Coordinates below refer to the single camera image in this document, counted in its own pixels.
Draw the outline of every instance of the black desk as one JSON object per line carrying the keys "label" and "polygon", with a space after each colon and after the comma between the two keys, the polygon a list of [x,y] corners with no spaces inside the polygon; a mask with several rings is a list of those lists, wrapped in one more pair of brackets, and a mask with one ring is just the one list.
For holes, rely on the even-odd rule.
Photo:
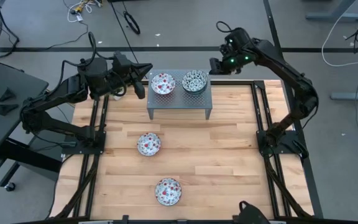
{"label": "black desk", "polygon": [[60,161],[31,151],[28,145],[9,138],[9,135],[20,123],[19,111],[22,102],[28,97],[35,97],[45,91],[48,83],[0,64],[1,86],[9,87],[16,95],[15,98],[8,99],[2,103],[18,104],[19,107],[5,116],[0,115],[0,166],[9,158],[58,172]]}

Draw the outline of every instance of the floor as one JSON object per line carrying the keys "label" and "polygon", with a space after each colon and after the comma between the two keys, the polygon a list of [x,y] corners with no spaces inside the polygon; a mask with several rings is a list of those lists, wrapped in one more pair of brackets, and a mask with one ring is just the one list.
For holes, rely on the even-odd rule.
{"label": "floor", "polygon": [[[77,0],[65,1],[67,4],[77,3]],[[314,48],[322,46],[333,23],[307,21],[305,14],[332,10],[339,3],[310,0],[269,2],[281,46]],[[135,53],[137,59],[152,62],[154,68],[158,69],[208,69],[208,59],[219,57],[219,52],[207,47],[224,43],[224,34],[215,28],[217,20],[226,21],[232,28],[241,26],[253,37],[272,41],[264,4],[260,0],[148,0],[129,1],[126,6],[142,31],[141,35],[136,35],[124,26],[129,42],[139,49]],[[124,9],[119,2],[114,3],[114,7],[120,12]],[[358,12],[358,1],[349,12]],[[85,31],[85,26],[67,21],[67,9],[61,0],[9,0],[2,5],[2,13],[9,28],[21,38],[18,45],[21,48],[48,47],[76,39]],[[94,7],[91,14],[84,12],[83,18],[104,55],[111,55],[114,47],[127,47],[110,5],[106,4],[101,9]],[[358,23],[338,24],[326,47],[350,48],[351,40],[345,41],[344,36],[351,35],[357,28]],[[9,46],[8,36],[3,33],[0,50]],[[77,42],[59,46],[56,52],[14,52],[1,62],[46,80],[53,88],[58,81],[61,61],[78,62],[82,57],[90,57],[89,46],[88,38],[82,37]],[[193,47],[188,49],[193,51],[174,51],[175,48],[172,51],[158,51],[158,46]],[[134,60],[130,52],[125,54]],[[331,63],[358,61],[358,54],[325,55]],[[358,64],[330,67],[323,62],[320,53],[285,53],[284,57],[313,81],[319,93],[319,112],[305,128],[305,138],[324,217],[358,220],[358,130],[354,102],[332,101],[329,98],[333,91],[355,91]],[[65,69],[65,78],[73,74],[75,68]],[[216,78],[278,79],[269,69],[253,65],[245,67],[239,75]],[[62,110],[71,120],[73,109],[62,106]],[[50,114],[65,120],[59,110],[51,110]],[[18,128],[12,138],[29,142],[31,136]],[[6,162],[0,169],[0,178],[11,163]],[[14,192],[8,193],[0,188],[0,223],[45,218],[51,206],[55,181],[23,167],[19,168],[12,181],[17,184]]]}

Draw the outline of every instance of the white bowl with red pattern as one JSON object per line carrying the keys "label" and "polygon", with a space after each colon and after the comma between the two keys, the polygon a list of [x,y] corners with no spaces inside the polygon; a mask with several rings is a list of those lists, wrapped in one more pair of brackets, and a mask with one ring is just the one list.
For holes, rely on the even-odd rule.
{"label": "white bowl with red pattern", "polygon": [[180,197],[180,184],[173,178],[164,178],[155,186],[155,198],[162,205],[172,206],[178,203]]}
{"label": "white bowl with red pattern", "polygon": [[154,156],[161,148],[161,140],[154,133],[145,133],[137,140],[137,150],[143,156]]}
{"label": "white bowl with red pattern", "polygon": [[153,77],[152,89],[157,94],[166,95],[175,88],[175,79],[167,74],[161,73]]}

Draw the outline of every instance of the wood surface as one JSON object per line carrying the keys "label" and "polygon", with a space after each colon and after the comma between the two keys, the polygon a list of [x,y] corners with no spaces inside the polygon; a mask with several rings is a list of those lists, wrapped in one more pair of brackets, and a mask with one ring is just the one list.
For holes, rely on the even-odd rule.
{"label": "wood surface", "polygon": [[[280,121],[288,113],[282,85],[278,80],[265,84],[272,119]],[[258,207],[266,217],[273,217],[264,162],[257,149],[250,87],[214,85],[212,96],[210,120],[205,120],[204,110],[155,110],[154,120],[149,120],[147,99],[137,99],[133,89],[129,88],[119,101],[111,97],[92,219],[120,220],[129,215],[131,220],[230,220],[239,213],[241,200]],[[260,93],[259,101],[264,116]],[[73,124],[89,124],[92,105],[91,99],[78,103]],[[139,136],[147,132],[156,133],[162,141],[161,150],[152,157],[142,156],[136,149]],[[82,157],[75,155],[63,165],[52,216],[76,190]],[[299,158],[289,154],[280,157],[289,191],[307,212],[313,213]],[[171,207],[159,204],[154,195],[156,183],[165,177],[176,179],[183,189],[180,201]]]}

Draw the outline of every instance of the perforated metal shelf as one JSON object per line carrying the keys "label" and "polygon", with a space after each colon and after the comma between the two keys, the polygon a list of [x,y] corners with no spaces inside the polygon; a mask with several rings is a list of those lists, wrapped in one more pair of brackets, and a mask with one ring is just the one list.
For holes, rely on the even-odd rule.
{"label": "perforated metal shelf", "polygon": [[[150,119],[153,119],[154,109],[205,109],[206,119],[209,119],[212,110],[211,79],[208,76],[208,86],[204,92],[199,95],[192,95],[186,92],[181,85],[182,78],[189,71],[191,70],[151,70],[147,74],[149,78],[147,109]],[[175,88],[169,94],[159,95],[151,87],[151,80],[160,73],[170,74],[176,80]]]}

